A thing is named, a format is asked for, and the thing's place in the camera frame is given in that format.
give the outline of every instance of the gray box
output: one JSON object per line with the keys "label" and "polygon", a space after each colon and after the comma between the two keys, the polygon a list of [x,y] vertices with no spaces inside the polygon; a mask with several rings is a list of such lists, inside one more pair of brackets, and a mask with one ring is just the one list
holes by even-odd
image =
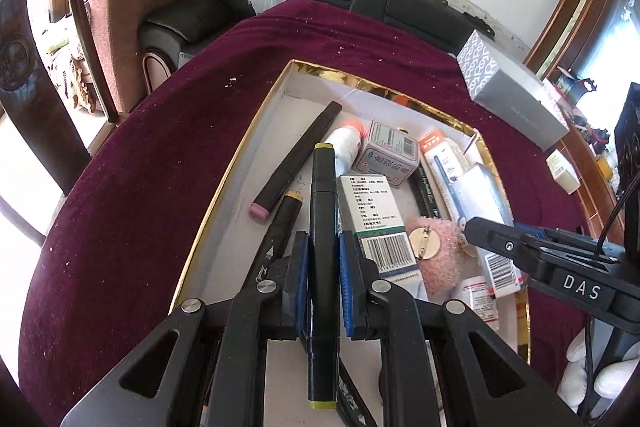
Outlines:
{"label": "gray box", "polygon": [[540,149],[548,149],[569,132],[542,82],[488,37],[474,31],[458,54],[458,64],[471,100]]}

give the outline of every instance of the metal screw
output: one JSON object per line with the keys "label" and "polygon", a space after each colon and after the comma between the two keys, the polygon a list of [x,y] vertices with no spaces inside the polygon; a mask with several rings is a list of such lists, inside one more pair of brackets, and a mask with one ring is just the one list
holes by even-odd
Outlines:
{"label": "metal screw", "polygon": [[460,315],[465,312],[465,305],[462,301],[452,300],[447,303],[447,311],[454,315]]}
{"label": "metal screw", "polygon": [[278,285],[274,283],[271,279],[265,279],[264,281],[258,282],[258,292],[260,293],[271,293],[274,289],[277,288]]}
{"label": "metal screw", "polygon": [[182,303],[180,308],[182,308],[182,311],[185,313],[195,313],[200,309],[200,306],[202,306],[202,304],[197,299],[187,299]]}
{"label": "metal screw", "polygon": [[371,283],[371,289],[376,293],[386,293],[391,289],[391,283],[383,279],[378,279]]}

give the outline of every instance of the purple velvet cloth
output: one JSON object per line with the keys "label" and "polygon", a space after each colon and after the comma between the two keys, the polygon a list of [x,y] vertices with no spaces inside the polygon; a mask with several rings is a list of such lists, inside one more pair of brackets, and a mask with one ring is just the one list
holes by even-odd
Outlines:
{"label": "purple velvet cloth", "polygon": [[[20,387],[49,425],[166,317],[222,174],[292,58],[368,78],[471,124],[492,152],[515,219],[585,225],[543,153],[471,102],[453,58],[357,14],[286,2],[239,23],[178,70],[108,139],[66,200],[31,282],[19,349]],[[535,292],[530,302],[532,364],[555,385],[582,314]]]}

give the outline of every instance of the white glove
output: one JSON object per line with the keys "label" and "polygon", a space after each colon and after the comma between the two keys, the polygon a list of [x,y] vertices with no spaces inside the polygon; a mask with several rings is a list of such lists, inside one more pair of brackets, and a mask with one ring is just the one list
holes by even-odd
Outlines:
{"label": "white glove", "polygon": [[[602,350],[597,359],[596,354],[594,354],[594,370],[601,355]],[[574,412],[577,412],[578,406],[582,403],[587,393],[586,356],[584,330],[582,330],[566,350],[566,359],[569,364],[564,371],[564,375],[562,375],[562,380],[558,387],[558,396]],[[626,352],[623,362],[607,365],[593,382],[593,390],[603,398],[616,399],[622,388],[629,381],[629,378],[631,378],[631,374],[636,369],[636,365],[638,365],[638,360],[640,360],[640,343],[634,344]]]}

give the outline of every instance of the glove finger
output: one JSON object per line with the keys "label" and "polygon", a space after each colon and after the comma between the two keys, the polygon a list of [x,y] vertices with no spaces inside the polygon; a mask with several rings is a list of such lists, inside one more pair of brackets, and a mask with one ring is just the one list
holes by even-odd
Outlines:
{"label": "glove finger", "polygon": [[577,362],[587,356],[587,349],[584,344],[584,329],[576,335],[566,350],[566,359],[569,362]]}
{"label": "glove finger", "polygon": [[558,386],[558,396],[572,409],[577,408],[587,394],[587,372],[584,360],[569,362]]}
{"label": "glove finger", "polygon": [[631,374],[636,370],[638,360],[625,360],[625,362],[612,363],[607,365],[596,380],[593,382],[593,389],[603,398],[615,399],[618,397],[622,388],[631,378]]}

